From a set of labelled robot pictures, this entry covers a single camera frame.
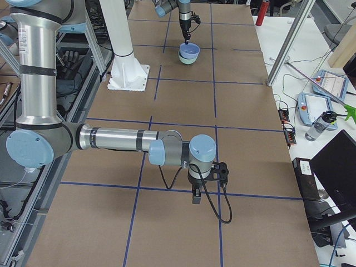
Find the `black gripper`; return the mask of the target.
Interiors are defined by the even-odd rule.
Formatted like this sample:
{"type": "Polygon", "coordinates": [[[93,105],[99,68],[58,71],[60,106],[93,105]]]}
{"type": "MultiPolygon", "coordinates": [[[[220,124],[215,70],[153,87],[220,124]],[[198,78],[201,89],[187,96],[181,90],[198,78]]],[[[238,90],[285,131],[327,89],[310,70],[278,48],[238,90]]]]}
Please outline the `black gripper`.
{"type": "Polygon", "coordinates": [[[201,203],[201,188],[206,184],[206,181],[200,178],[194,178],[188,174],[188,181],[192,184],[192,204],[201,203]]]}

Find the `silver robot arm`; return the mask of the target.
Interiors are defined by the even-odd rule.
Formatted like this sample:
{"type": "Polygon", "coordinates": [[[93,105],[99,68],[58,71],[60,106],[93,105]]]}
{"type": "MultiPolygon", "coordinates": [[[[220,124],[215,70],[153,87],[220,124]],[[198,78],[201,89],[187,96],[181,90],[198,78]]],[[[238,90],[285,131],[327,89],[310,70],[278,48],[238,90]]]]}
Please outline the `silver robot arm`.
{"type": "Polygon", "coordinates": [[[6,141],[10,157],[21,166],[38,168],[74,150],[109,149],[145,152],[153,165],[187,169],[193,203],[214,179],[216,144],[208,135],[184,141],[174,130],[149,131],[91,127],[57,116],[56,35],[83,32],[84,1],[10,1],[18,26],[22,113],[6,141]]]}

